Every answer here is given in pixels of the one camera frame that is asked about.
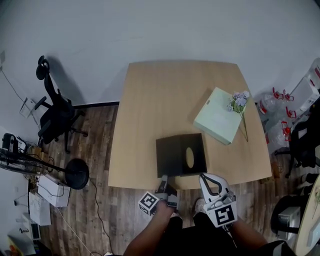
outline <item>black box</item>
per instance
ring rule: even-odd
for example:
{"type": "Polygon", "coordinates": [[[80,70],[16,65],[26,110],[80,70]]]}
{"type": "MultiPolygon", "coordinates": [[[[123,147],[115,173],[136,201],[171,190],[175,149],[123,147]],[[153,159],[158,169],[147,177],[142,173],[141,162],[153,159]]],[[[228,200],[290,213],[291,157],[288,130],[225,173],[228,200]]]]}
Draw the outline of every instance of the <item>black box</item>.
{"type": "Polygon", "coordinates": [[[201,133],[182,134],[155,141],[158,178],[163,175],[189,176],[207,172],[204,143],[201,133]],[[193,166],[187,164],[186,152],[193,153],[193,166]]]}

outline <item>hole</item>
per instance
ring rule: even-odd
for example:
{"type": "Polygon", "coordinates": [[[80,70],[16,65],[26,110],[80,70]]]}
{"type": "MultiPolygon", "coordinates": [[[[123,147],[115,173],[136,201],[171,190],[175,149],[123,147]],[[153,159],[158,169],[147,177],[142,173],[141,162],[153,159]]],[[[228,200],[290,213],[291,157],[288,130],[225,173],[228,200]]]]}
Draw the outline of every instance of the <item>hole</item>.
{"type": "Polygon", "coordinates": [[[192,149],[190,147],[188,147],[185,151],[185,159],[189,168],[194,167],[194,163],[195,163],[194,153],[192,152],[192,149]]]}

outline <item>desk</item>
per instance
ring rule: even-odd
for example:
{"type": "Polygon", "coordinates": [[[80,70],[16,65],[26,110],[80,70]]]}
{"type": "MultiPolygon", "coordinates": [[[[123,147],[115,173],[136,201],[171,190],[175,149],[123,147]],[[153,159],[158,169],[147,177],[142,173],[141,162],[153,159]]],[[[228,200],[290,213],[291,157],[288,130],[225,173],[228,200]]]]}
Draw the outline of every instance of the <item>desk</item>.
{"type": "MultiPolygon", "coordinates": [[[[194,127],[193,121],[215,87],[228,93],[249,90],[236,64],[211,61],[131,63],[124,83],[111,150],[108,185],[158,188],[156,139],[202,133],[208,173],[230,185],[272,175],[265,134],[255,103],[245,110],[248,139],[240,125],[223,145],[194,127]]],[[[195,176],[175,177],[176,189],[199,189],[195,176]]]]}
{"type": "Polygon", "coordinates": [[[316,205],[317,205],[316,198],[315,198],[316,189],[318,190],[320,189],[320,175],[318,176],[318,178],[316,179],[312,187],[312,191],[310,193],[310,196],[302,217],[299,232],[296,237],[294,251],[297,256],[305,256],[313,248],[313,246],[308,247],[307,243],[308,243],[310,230],[313,228],[313,226],[316,224],[316,222],[320,218],[320,205],[318,205],[318,207],[316,208],[316,205]]]}

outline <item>person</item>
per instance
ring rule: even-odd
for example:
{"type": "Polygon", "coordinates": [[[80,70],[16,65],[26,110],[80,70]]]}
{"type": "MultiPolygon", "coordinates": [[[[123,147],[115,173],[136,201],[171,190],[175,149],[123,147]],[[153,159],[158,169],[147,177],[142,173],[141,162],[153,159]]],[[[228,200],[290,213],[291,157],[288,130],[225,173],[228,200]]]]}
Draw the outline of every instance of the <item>person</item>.
{"type": "Polygon", "coordinates": [[[268,243],[241,218],[228,229],[216,228],[204,211],[205,200],[195,204],[193,227],[182,228],[182,218],[174,208],[159,201],[146,228],[128,245],[124,256],[294,256],[285,241],[268,243]]]}

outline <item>light green box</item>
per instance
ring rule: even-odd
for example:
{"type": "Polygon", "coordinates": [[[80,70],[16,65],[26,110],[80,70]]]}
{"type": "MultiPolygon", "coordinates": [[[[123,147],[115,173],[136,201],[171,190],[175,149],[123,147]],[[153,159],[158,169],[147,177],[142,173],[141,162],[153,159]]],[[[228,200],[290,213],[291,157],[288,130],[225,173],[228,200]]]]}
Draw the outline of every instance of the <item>light green box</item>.
{"type": "Polygon", "coordinates": [[[195,127],[225,145],[232,143],[241,122],[239,113],[227,109],[231,98],[230,93],[216,87],[193,122],[195,127]]]}

